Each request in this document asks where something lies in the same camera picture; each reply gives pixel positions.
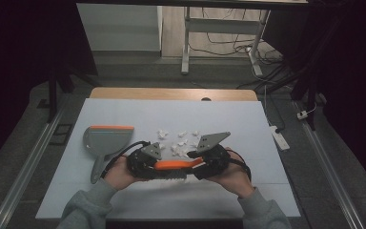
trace desk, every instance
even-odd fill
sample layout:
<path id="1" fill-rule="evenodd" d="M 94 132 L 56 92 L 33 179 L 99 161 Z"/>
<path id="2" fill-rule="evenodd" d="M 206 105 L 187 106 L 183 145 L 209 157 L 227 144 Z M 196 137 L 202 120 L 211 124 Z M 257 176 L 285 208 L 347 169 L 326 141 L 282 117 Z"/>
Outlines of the desk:
<path id="1" fill-rule="evenodd" d="M 212 101 L 199 101 L 208 97 Z M 254 92 L 200 89 L 97 88 L 86 99 L 67 148 L 37 213 L 38 219 L 59 219 L 66 202 L 78 190 L 89 190 L 94 158 L 82 144 L 91 125 L 133 125 L 132 140 L 160 142 L 162 159 L 175 157 L 171 147 L 187 140 L 181 150 L 192 150 L 192 135 L 231 132 L 221 144 L 241 152 L 252 168 L 253 184 L 266 199 L 275 199 L 288 217 L 299 217 L 291 186 L 270 133 L 261 103 Z M 157 130 L 169 132 L 158 139 Z M 177 134 L 187 131 L 184 137 Z M 219 185 L 188 176 L 184 180 L 138 182 L 111 201 L 109 220 L 220 220 L 241 219 L 236 196 Z"/>

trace wooden panel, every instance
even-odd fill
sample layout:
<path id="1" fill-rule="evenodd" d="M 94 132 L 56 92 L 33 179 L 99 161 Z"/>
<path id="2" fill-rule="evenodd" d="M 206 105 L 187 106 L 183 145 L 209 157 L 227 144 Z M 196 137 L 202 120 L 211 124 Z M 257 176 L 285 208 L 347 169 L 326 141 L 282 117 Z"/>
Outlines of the wooden panel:
<path id="1" fill-rule="evenodd" d="M 90 98 L 257 101 L 251 90 L 159 89 L 159 88 L 95 88 Z"/>

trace forearm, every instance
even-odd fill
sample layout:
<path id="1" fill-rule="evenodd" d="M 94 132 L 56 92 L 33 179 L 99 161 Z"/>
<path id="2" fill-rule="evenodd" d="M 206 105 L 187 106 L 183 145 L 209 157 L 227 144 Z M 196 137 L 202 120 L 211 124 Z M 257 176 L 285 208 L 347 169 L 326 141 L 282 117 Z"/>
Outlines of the forearm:
<path id="1" fill-rule="evenodd" d="M 250 197 L 239 198 L 238 201 L 245 212 L 243 217 L 243 227 L 245 229 L 291 228 L 290 222 L 277 203 L 274 200 L 266 201 L 258 189 L 255 189 Z"/>
<path id="2" fill-rule="evenodd" d="M 58 228 L 105 228 L 110 200 L 117 192 L 100 179 L 89 192 L 79 191 L 67 203 Z"/>

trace power strip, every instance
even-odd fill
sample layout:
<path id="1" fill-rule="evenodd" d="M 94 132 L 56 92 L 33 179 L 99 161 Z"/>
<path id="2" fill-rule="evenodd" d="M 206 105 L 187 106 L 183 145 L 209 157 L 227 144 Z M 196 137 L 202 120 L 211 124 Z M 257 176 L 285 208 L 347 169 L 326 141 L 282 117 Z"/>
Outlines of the power strip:
<path id="1" fill-rule="evenodd" d="M 277 143 L 278 148 L 281 151 L 290 149 L 290 146 L 288 145 L 287 141 L 284 139 L 284 136 L 281 133 L 276 133 L 275 132 L 276 129 L 277 129 L 276 126 L 270 127 L 270 131 L 272 132 L 273 138 L 275 140 L 275 143 Z"/>

